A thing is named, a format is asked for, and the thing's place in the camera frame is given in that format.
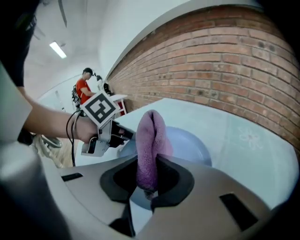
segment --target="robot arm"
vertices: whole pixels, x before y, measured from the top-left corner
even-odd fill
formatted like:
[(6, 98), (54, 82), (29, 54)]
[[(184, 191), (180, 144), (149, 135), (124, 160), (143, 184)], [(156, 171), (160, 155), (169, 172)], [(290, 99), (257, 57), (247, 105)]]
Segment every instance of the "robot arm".
[(98, 128), (97, 136), (91, 138), (89, 144), (83, 145), (82, 155), (101, 157), (109, 147), (116, 148), (134, 138), (134, 131), (113, 120), (118, 107), (104, 90), (81, 105), (81, 109)]

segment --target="towel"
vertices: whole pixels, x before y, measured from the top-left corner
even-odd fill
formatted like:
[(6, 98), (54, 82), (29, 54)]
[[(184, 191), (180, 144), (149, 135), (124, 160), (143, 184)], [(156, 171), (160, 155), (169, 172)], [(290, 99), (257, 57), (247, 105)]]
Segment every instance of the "towel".
[(166, 137), (165, 122), (155, 110), (146, 112), (136, 131), (137, 185), (155, 192), (158, 186), (156, 156), (158, 153), (171, 156), (173, 148)]

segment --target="fluorescent light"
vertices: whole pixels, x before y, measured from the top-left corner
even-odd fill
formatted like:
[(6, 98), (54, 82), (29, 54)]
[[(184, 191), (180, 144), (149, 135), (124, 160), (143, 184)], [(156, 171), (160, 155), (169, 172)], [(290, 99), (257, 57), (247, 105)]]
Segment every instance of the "fluorescent light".
[(57, 42), (53, 42), (49, 45), (61, 58), (66, 58), (66, 54), (64, 53), (64, 51), (62, 51), (62, 49), (60, 48), (60, 46), (58, 46)]

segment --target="human hand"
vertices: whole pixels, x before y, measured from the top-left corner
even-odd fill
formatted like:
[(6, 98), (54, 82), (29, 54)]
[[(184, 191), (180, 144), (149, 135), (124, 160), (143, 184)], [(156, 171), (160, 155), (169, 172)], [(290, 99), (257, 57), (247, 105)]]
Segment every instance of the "human hand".
[(79, 117), (75, 128), (75, 137), (84, 143), (97, 136), (97, 126), (87, 117)]

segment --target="black cap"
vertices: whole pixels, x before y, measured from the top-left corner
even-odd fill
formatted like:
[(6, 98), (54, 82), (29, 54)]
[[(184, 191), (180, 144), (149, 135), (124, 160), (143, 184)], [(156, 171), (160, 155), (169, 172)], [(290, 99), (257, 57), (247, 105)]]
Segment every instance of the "black cap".
[(83, 74), (83, 73), (90, 73), (91, 75), (93, 75), (93, 70), (90, 69), (89, 67), (87, 67), (87, 68), (85, 68), (85, 69), (83, 70), (82, 74)]

